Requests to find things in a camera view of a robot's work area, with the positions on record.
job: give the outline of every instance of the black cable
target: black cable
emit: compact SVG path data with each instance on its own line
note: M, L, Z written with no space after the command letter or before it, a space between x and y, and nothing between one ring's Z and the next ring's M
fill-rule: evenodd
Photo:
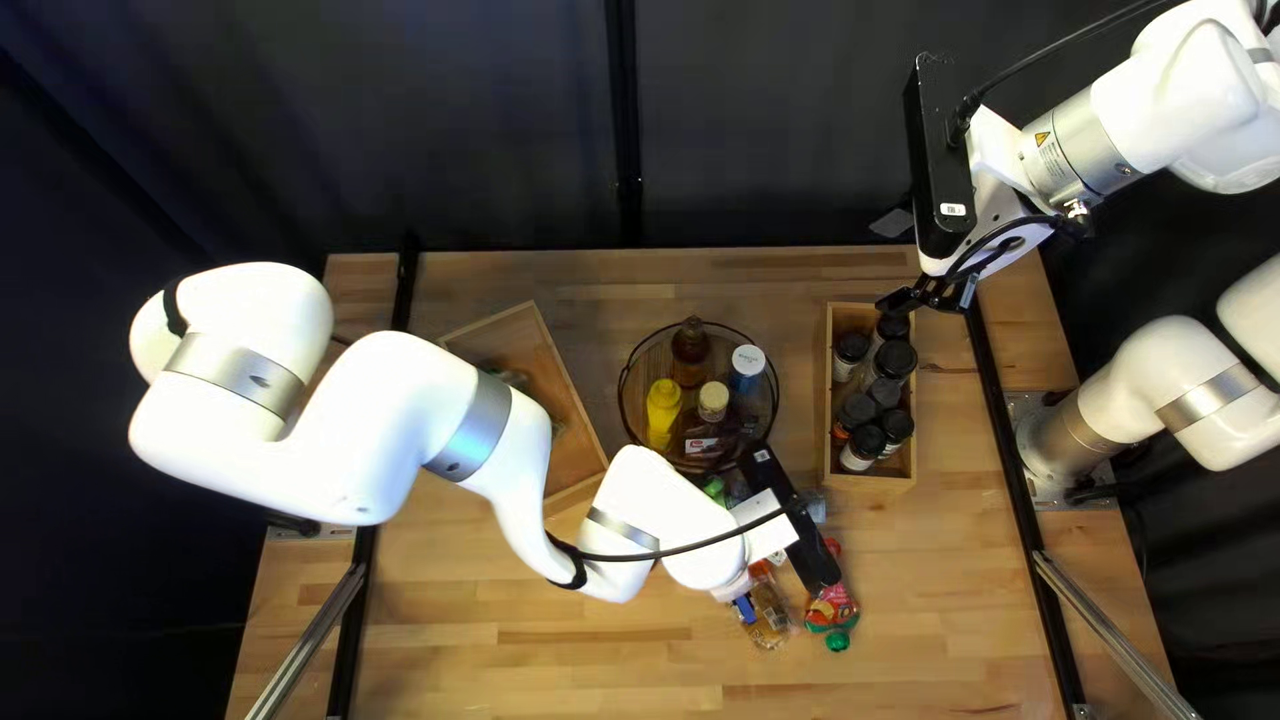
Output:
M581 557L582 560L590 560L593 562L643 562L645 560L660 560L663 557L668 557L668 556L672 556L672 555L680 555L682 552L691 552L691 551L695 551L695 550L701 550L701 548L704 548L704 547L707 547L709 544L716 544L718 542L723 542L723 541L727 541L730 538L745 534L745 533L748 533L750 530L754 530L755 528L759 528L760 525L768 523L769 520L772 520L772 519L782 515L787 510L791 510L794 507L799 507L800 505L803 505L803 501L799 497L796 497L791 502L783 505L782 507L778 507L777 510L771 510L769 512L765 512L764 515L760 515L755 520L751 520L750 523L746 523L744 525L739 525L737 528L735 528L732 530L728 530L727 533L721 533L718 536L712 536L709 538L700 539L698 542L691 542L689 544L681 544L681 546L672 547L672 548L668 548L668 550L657 550L654 552L637 552L635 555L599 555L599 553L595 553L595 552L582 552L581 550L576 550L576 548L575 548L575 551L576 551L577 556Z
M1050 55L1057 53L1059 50L1066 47L1073 42L1093 37L1094 35L1106 29L1111 29L1112 27L1128 20L1129 18L1139 13L1143 13L1157 5L1164 5L1165 3L1170 1L1171 0L1142 0L1139 3L1134 3L1133 5L1121 8L1100 20L1094 20L1082 27L1080 29L1073 32L1071 35L1061 37L1053 42L1050 42L1044 47L1041 47L1039 50L1032 53L1030 55L1023 58L1021 60L1018 60L1012 65L1009 65L1004 70L1000 70L998 73L992 76L991 79L973 88L973 91L970 91L969 95L965 95L964 99L960 100L960 104L956 105L955 114L952 115L951 137L950 137L951 143L959 145L960 140L964 137L964 133L969 131L969 119L973 118L973 114L978 111L978 106L982 105L982 101L986 97L986 95L991 92L992 88L995 88L997 85L1025 70L1028 67L1043 60L1044 58L1048 58Z

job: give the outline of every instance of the white label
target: white label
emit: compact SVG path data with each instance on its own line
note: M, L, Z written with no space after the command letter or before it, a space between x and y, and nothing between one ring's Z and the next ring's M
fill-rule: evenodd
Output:
M716 447L717 442L719 442L719 438L716 437L686 439L685 455L701 455L703 452Z

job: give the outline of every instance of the wooden crate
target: wooden crate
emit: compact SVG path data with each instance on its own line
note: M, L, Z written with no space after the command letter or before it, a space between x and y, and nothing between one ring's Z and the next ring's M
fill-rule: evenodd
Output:
M554 514L579 498L589 498L594 489L588 492L585 483L599 483L609 464L534 301L458 328L438 342L477 368L529 375L529 395L553 419L564 423L564 430L552 445L544 511Z
M915 441L913 434L892 457L881 460L863 474L852 474L840 466L840 443L831 437L835 401L842 401L850 388L833 388L831 384L831 348L836 338L847 332L870 334L876 331L879 313L870 302L827 302L827 346L823 354L823 373L818 379L818 392L824 409L824 439L822 446L822 482L831 488L856 488L904 492L915 484ZM911 345L915 345L915 313L911 313ZM902 384L902 401L899 405L915 418L915 373Z

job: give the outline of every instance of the green object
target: green object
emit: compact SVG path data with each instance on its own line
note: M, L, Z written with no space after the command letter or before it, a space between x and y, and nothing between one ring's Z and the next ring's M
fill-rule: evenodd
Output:
M824 642L831 652L845 652L849 650L849 630L832 630Z

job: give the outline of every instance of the metal bracket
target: metal bracket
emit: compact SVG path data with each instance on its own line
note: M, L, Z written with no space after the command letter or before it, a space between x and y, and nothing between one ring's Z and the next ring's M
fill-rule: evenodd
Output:
M1005 407L1009 409L1009 420L1014 428L1018 428L1019 423L1028 421L1037 414L1048 413L1050 407L1044 405L1044 396L1047 395L1050 395L1050 391L1006 392ZM1032 505L1036 506L1037 512L1055 510L1112 510L1116 507L1114 497L1085 500L1073 505L1068 501L1066 495L1068 491L1074 488L1039 479L1025 465L1023 465L1023 475L1027 477L1027 492L1030 493ZM1093 479L1094 487L1111 486L1116 482L1115 473L1111 470L1111 462L1107 460L1094 468L1089 477Z

